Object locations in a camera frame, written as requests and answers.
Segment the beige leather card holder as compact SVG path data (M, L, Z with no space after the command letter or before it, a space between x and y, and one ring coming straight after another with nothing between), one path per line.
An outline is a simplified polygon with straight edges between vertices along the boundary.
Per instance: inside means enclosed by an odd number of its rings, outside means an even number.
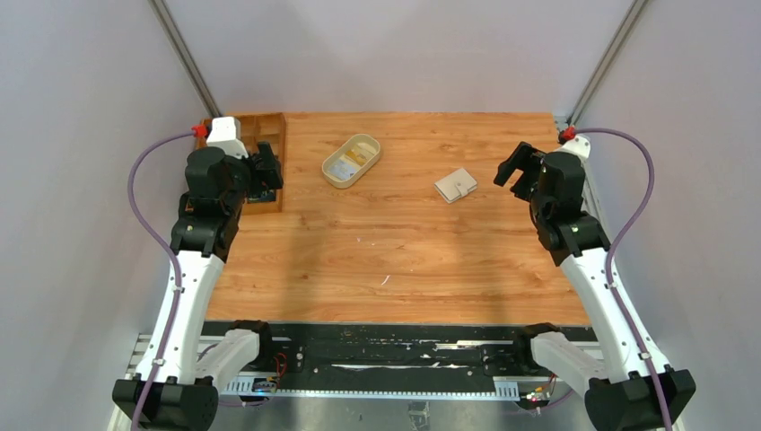
M477 189L477 180L464 168L446 175L434 184L434 189L447 204L464 198Z

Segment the beige oval plastic tray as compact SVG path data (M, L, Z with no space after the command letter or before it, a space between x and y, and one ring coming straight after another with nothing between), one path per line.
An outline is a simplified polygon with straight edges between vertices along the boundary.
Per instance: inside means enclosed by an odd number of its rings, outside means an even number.
M337 189L354 185L382 156L379 141L367 134L356 134L327 157L321 171L324 179Z

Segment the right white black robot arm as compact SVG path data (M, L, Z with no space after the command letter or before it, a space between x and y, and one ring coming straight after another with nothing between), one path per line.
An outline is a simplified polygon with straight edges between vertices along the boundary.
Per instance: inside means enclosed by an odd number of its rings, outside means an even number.
M600 360L549 323L529 325L516 340L522 366L546 369L580 395L597 430L670 430L696 385L654 343L628 298L601 223L582 208L588 141L545 153L521 142L497 168L494 184L528 202L538 240L573 285L599 342Z

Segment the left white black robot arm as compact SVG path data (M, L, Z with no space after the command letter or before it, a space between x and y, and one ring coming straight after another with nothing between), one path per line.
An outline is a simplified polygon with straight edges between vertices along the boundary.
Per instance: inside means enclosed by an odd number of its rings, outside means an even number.
M223 339L199 352L207 308L238 232L249 196L280 189L280 165L268 143L208 144L187 158L188 190L165 241L133 210L170 259L165 296L148 348L132 377L115 382L112 399L134 430L207 430L220 392L246 366L282 364L264 321L236 321Z

